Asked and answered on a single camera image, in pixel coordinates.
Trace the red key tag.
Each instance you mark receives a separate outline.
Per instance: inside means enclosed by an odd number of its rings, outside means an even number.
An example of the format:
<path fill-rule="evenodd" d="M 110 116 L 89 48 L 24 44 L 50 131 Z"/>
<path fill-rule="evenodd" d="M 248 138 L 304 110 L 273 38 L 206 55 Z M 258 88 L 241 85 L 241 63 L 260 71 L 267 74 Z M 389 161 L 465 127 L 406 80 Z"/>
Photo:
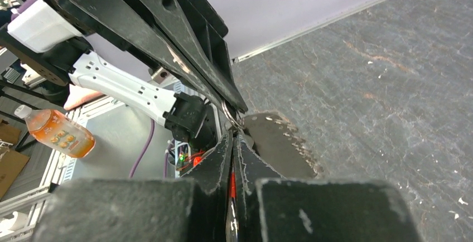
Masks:
<path fill-rule="evenodd" d="M 202 159 L 203 156 L 196 156 L 192 162 L 193 167 L 198 166 L 201 163 Z M 232 199 L 236 198 L 235 175 L 233 167 L 230 169 L 230 188 L 228 192 Z"/>

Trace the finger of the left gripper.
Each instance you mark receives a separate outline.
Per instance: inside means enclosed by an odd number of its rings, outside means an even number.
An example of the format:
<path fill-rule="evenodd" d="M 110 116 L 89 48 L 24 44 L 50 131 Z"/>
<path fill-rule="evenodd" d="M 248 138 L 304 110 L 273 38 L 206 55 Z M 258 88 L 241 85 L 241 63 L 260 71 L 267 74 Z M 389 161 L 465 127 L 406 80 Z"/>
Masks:
<path fill-rule="evenodd" d="M 207 0 L 138 0 L 157 27 L 201 75 L 209 95 L 245 113 L 248 107 L 237 89 L 224 36 L 223 20 Z"/>

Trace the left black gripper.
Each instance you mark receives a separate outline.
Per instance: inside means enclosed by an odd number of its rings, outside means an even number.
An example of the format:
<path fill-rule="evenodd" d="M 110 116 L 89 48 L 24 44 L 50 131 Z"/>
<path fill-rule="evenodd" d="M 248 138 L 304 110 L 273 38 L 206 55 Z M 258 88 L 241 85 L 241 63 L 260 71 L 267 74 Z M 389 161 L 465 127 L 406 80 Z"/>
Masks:
<path fill-rule="evenodd" d="M 201 75 L 157 27 L 138 0 L 52 0 L 91 43 L 99 56 L 124 71 L 152 70 L 161 66 L 184 79 L 212 103 L 236 110 L 209 94 Z"/>

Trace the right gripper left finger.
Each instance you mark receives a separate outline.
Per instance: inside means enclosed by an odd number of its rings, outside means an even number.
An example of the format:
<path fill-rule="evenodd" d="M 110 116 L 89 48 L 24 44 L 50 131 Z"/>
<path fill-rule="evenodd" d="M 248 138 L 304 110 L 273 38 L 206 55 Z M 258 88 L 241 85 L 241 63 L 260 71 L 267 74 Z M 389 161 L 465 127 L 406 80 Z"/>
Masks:
<path fill-rule="evenodd" d="M 32 241 L 225 241 L 233 137 L 178 179 L 80 178 L 60 185 Z"/>

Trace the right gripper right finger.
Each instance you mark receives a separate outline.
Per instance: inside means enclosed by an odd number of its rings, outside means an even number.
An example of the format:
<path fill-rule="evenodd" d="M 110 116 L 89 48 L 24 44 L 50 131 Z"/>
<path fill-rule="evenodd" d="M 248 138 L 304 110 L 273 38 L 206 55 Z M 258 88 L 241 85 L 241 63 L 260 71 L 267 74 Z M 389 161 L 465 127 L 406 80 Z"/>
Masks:
<path fill-rule="evenodd" d="M 240 241 L 420 241 L 400 192 L 379 180 L 284 178 L 235 137 Z"/>

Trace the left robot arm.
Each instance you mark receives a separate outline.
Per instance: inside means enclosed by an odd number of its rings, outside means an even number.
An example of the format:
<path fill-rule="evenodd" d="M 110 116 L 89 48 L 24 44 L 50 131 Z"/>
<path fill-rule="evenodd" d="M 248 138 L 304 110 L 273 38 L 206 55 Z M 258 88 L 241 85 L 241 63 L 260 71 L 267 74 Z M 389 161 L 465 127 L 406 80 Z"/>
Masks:
<path fill-rule="evenodd" d="M 56 85 L 99 91 L 141 109 L 194 147 L 213 142 L 206 101 L 234 126 L 248 107 L 235 86 L 228 28 L 207 0 L 30 0 L 1 27 L 1 44 Z M 198 96 L 176 94 L 114 67 L 86 36 L 97 34 Z"/>

